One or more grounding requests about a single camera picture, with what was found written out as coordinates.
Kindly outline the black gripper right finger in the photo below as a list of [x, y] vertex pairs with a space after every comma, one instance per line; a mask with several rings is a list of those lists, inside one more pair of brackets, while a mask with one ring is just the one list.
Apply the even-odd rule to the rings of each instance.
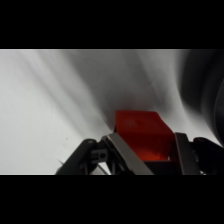
[[224, 175], [224, 148], [204, 137], [190, 141], [175, 134], [177, 161], [182, 175]]

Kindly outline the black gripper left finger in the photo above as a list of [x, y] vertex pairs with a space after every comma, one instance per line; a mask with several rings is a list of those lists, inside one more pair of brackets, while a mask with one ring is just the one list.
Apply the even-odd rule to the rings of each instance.
[[90, 175], [105, 163], [112, 175], [153, 175], [147, 165], [117, 133], [99, 142], [85, 139], [57, 170], [57, 175]]

